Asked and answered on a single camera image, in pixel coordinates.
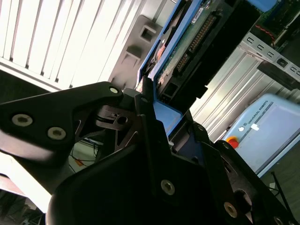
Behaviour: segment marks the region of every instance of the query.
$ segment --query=metal panel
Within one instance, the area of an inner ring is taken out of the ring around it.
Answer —
[[[258,39],[251,33],[248,33],[240,44],[241,48],[245,51],[252,53],[258,58],[267,60],[277,66],[279,69],[286,72],[296,81],[300,82],[300,68],[294,63],[290,62],[287,58],[276,52],[270,46]],[[284,60],[286,65],[280,65],[278,60]]]
[[[0,1],[0,68],[49,91],[107,81],[137,17],[154,21],[166,5],[175,3]]]
[[[159,16],[157,17],[156,23],[160,26],[164,26],[165,22],[169,18],[169,15],[173,11],[175,3],[172,1],[167,1],[162,8]]]
[[[300,90],[289,91],[257,69],[261,59],[237,48],[190,108],[196,122],[218,140],[238,116],[264,93],[300,102]]]

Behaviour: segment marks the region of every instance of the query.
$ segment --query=gray plastic part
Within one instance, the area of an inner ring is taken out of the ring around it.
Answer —
[[[161,29],[161,26],[143,15],[137,18],[109,77],[110,82],[122,90],[135,87],[137,71]]]

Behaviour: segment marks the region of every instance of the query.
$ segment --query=bolt head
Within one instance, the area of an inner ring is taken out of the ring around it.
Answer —
[[[61,141],[63,140],[67,133],[65,132],[64,129],[60,128],[60,127],[52,127],[48,130],[47,132],[48,137],[50,137],[53,140],[58,140]]]
[[[109,90],[112,92],[112,93],[115,93],[117,94],[119,91],[118,89],[114,88],[114,87],[110,87]]]
[[[203,131],[203,128],[200,125],[198,125],[198,128],[199,130]]]
[[[274,217],[274,220],[277,225],[283,225],[283,222],[279,217]]]
[[[33,123],[33,119],[26,114],[17,114],[12,117],[13,124],[19,127],[27,127]]]
[[[167,195],[175,194],[175,187],[169,180],[162,180],[160,186]]]
[[[225,208],[225,211],[226,211],[232,218],[238,217],[238,212],[236,211],[235,207],[234,207],[231,203],[225,202],[225,203],[224,203],[224,208]]]
[[[227,142],[223,142],[223,146],[224,146],[225,148],[227,148],[227,149],[230,149],[229,143],[227,143]]]

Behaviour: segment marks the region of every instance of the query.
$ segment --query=red wire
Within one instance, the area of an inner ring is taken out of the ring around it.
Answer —
[[[260,29],[260,30],[262,30],[263,32],[265,32],[266,34],[268,34],[268,35],[272,38],[273,42],[275,41],[274,36],[273,36],[270,32],[268,32],[267,30],[265,30],[265,29],[262,28],[261,26],[255,25],[255,27],[257,27],[258,29]]]

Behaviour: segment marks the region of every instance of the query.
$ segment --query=red emergency stop button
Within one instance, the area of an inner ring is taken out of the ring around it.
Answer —
[[[237,137],[229,137],[226,140],[234,149],[239,146]]]

